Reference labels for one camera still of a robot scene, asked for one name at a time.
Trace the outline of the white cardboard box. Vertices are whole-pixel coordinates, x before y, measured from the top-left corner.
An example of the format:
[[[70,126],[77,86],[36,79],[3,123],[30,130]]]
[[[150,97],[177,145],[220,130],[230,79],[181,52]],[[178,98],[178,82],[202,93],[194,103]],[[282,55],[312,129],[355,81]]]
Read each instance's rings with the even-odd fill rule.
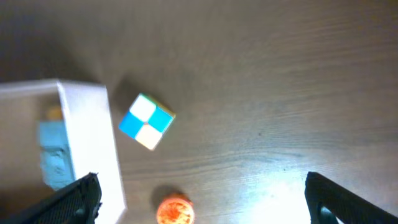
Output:
[[[118,223],[127,210],[105,86],[65,80],[4,83],[1,98],[54,93],[60,98],[77,177],[94,172],[102,189],[97,223]]]

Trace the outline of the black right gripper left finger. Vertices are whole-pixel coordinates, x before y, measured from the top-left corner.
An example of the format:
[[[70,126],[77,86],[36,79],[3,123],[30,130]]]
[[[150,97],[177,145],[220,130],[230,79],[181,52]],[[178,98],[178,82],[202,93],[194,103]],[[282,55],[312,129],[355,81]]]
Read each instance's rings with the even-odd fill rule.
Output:
[[[98,176],[90,172],[1,224],[95,224],[101,196]]]

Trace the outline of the yellow grey toy truck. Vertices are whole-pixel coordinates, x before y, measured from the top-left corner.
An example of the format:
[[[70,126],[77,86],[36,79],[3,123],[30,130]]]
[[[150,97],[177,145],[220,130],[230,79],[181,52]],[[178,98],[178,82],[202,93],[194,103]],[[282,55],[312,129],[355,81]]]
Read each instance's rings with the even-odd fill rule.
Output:
[[[59,190],[75,181],[67,129],[60,106],[45,110],[39,121],[37,136],[40,153],[40,167],[43,180],[53,190]]]

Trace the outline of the multicoloured puzzle cube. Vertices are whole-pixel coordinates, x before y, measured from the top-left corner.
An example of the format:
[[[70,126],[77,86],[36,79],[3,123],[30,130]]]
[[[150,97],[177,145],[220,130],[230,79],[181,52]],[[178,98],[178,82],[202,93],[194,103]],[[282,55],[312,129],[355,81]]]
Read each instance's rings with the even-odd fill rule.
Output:
[[[140,93],[119,124],[119,129],[153,151],[175,119],[175,114],[150,96]]]

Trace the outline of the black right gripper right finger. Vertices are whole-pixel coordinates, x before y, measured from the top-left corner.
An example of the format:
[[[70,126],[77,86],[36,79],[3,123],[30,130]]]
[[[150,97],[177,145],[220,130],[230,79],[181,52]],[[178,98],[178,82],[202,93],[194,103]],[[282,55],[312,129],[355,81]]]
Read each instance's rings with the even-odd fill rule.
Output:
[[[317,172],[309,172],[305,198],[312,223],[397,223],[397,217]]]

